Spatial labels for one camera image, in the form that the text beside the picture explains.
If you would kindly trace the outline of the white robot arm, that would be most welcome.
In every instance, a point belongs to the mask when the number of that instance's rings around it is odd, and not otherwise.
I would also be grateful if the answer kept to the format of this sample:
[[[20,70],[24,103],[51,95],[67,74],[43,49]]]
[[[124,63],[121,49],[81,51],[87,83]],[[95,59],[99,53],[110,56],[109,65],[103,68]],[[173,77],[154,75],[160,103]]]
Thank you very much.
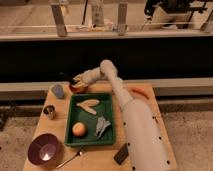
[[[171,161],[151,107],[130,94],[110,60],[75,76],[73,87],[87,87],[101,79],[109,81],[119,102],[132,170],[170,171]]]

